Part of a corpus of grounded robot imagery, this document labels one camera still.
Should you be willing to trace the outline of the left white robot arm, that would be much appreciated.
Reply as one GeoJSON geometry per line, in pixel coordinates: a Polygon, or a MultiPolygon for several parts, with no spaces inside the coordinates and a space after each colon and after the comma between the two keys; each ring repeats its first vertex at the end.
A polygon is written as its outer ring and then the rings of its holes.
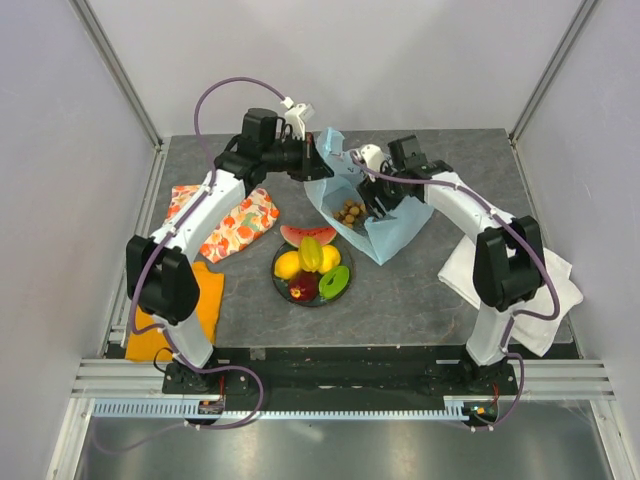
{"type": "Polygon", "coordinates": [[[333,176],[306,126],[313,114],[309,103],[288,102],[284,114],[249,109],[191,199],[151,236],[135,235],[126,245],[130,330],[142,332],[137,312],[150,315],[151,329],[165,337],[175,362],[186,367],[185,382],[198,393],[215,389],[220,371],[208,362],[214,346],[196,313],[200,288],[192,264],[214,228],[269,173],[300,182],[333,176]]]}

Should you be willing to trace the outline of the fake red mango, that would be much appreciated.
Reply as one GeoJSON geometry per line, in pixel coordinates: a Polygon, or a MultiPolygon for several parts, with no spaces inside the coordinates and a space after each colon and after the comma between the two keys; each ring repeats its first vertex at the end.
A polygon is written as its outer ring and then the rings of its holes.
{"type": "Polygon", "coordinates": [[[319,295],[319,277],[315,272],[300,271],[288,282],[289,297],[296,302],[310,302],[319,295]]]}

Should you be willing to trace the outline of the yellow fake lemon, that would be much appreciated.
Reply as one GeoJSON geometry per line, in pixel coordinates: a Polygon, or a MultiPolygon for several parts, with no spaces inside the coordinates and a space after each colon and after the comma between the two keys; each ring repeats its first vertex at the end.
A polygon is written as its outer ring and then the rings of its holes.
{"type": "Polygon", "coordinates": [[[274,264],[273,274],[275,277],[288,281],[301,271],[299,253],[296,250],[285,252],[280,255],[274,264]]]}

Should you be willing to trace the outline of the light blue plastic bag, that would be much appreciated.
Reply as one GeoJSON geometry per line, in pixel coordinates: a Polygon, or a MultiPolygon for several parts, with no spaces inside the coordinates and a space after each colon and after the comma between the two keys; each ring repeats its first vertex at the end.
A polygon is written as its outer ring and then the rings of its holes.
{"type": "Polygon", "coordinates": [[[326,164],[334,171],[330,178],[306,182],[308,199],[321,216],[354,248],[379,265],[408,245],[432,217],[434,209],[415,197],[403,199],[382,219],[368,216],[361,226],[349,228],[334,218],[348,200],[361,199],[356,187],[367,175],[352,161],[341,132],[329,127],[316,141],[326,164]]]}

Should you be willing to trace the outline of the fake brown grape bunch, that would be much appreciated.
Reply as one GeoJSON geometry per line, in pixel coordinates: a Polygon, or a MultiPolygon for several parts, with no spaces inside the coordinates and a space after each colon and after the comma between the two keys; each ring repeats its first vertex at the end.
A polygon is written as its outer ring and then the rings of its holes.
{"type": "Polygon", "coordinates": [[[349,199],[333,213],[333,218],[350,229],[360,229],[364,227],[368,212],[363,202],[349,199]]]}

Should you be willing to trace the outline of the fake yellow star fruit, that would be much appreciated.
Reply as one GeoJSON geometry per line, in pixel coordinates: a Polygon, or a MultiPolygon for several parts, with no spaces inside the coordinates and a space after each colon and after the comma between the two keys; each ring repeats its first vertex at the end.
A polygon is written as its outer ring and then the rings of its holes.
{"type": "Polygon", "coordinates": [[[315,238],[305,236],[300,242],[298,257],[303,271],[317,272],[323,263],[322,246],[315,238]]]}

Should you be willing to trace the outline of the fake green kiwi slice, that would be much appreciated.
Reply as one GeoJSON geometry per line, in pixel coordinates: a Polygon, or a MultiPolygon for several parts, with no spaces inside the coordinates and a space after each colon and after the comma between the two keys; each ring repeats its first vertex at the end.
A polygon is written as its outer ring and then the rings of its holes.
{"type": "Polygon", "coordinates": [[[324,274],[319,281],[319,295],[332,300],[348,287],[351,273],[347,266],[339,265],[324,274]]]}

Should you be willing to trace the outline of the fake watermelon slice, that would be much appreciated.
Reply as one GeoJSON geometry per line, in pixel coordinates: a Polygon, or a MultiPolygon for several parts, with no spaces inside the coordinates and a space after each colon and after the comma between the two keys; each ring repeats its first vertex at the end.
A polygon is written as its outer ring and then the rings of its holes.
{"type": "Polygon", "coordinates": [[[302,240],[307,237],[314,239],[320,246],[330,244],[336,238],[337,231],[331,226],[300,228],[281,225],[280,234],[287,244],[299,248],[302,240]]]}

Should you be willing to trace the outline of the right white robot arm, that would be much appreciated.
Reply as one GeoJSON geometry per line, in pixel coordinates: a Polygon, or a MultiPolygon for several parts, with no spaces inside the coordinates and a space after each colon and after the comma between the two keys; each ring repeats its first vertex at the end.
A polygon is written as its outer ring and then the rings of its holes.
{"type": "Polygon", "coordinates": [[[413,135],[394,140],[383,153],[366,145],[350,157],[366,175],[358,192],[381,218],[413,197],[434,208],[472,242],[472,285],[480,308],[458,367],[458,381],[477,394],[504,370],[518,308],[546,283],[540,228],[531,216],[514,217],[468,187],[442,160],[430,161],[413,135]]]}

